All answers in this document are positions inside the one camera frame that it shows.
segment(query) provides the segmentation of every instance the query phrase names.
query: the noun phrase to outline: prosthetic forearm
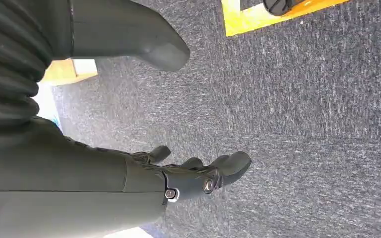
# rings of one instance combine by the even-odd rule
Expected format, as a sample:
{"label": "prosthetic forearm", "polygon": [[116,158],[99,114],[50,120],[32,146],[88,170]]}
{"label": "prosthetic forearm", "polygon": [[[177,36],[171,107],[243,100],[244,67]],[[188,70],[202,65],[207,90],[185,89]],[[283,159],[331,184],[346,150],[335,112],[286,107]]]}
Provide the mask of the prosthetic forearm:
{"label": "prosthetic forearm", "polygon": [[170,151],[90,148],[36,117],[38,82],[70,56],[132,55],[167,71],[190,52],[157,13],[127,0],[0,0],[0,238],[103,236],[158,218],[168,202],[235,182],[250,158],[154,165]]}

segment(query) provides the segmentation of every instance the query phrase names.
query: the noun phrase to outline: gray carpet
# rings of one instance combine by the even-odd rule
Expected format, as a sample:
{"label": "gray carpet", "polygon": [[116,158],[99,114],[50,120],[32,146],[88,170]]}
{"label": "gray carpet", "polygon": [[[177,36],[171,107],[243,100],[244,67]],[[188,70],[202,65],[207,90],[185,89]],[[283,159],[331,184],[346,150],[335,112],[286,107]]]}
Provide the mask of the gray carpet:
{"label": "gray carpet", "polygon": [[381,238],[381,0],[225,37],[219,0],[142,0],[192,50],[160,72],[98,59],[100,76],[54,90],[65,134],[167,163],[236,150],[248,173],[171,205],[169,238]]}

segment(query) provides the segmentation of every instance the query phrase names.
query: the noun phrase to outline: yellow tape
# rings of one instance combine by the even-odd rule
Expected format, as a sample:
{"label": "yellow tape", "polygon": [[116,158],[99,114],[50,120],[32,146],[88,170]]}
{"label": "yellow tape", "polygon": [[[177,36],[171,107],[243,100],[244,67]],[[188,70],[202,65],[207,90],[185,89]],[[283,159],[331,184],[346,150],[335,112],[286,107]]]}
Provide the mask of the yellow tape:
{"label": "yellow tape", "polygon": [[284,16],[269,14],[263,4],[240,11],[240,0],[222,0],[226,35],[233,36],[293,19],[349,0],[306,0]]}

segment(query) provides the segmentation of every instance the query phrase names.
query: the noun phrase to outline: robotic hand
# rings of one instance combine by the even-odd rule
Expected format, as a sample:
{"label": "robotic hand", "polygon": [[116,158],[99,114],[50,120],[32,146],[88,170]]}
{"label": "robotic hand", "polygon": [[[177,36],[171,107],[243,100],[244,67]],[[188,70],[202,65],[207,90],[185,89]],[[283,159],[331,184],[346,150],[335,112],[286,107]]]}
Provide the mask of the robotic hand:
{"label": "robotic hand", "polygon": [[136,56],[179,70],[190,51],[156,12],[128,0],[0,0],[0,238],[84,238],[154,221],[168,202],[237,181],[243,152],[204,166],[91,148],[35,116],[36,82],[67,57]]}

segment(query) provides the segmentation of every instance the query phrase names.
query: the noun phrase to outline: metal screw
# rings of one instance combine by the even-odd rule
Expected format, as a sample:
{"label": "metal screw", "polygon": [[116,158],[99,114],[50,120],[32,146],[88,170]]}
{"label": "metal screw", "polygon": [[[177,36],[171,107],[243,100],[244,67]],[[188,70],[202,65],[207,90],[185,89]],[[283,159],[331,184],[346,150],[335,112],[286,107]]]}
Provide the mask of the metal screw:
{"label": "metal screw", "polygon": [[208,178],[205,181],[204,189],[207,192],[211,192],[213,190],[213,186],[214,186],[214,181],[212,179]]}
{"label": "metal screw", "polygon": [[167,189],[164,195],[166,196],[167,199],[173,199],[176,196],[176,192],[172,189]]}

